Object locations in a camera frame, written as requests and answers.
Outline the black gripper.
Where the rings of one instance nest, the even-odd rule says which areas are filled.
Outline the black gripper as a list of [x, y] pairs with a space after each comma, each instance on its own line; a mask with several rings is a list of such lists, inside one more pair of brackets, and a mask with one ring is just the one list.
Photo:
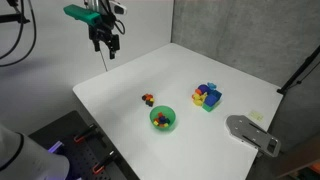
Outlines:
[[112, 33], [114, 26], [106, 23], [89, 27], [89, 39], [94, 41], [95, 52], [100, 51], [99, 41], [110, 42], [109, 57], [115, 58], [116, 52], [120, 49], [119, 36]]

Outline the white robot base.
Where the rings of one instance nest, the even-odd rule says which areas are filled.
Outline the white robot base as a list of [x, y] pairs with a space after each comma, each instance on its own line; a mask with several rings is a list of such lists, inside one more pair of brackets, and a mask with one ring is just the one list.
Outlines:
[[0, 125], [0, 180], [65, 180], [69, 160]]

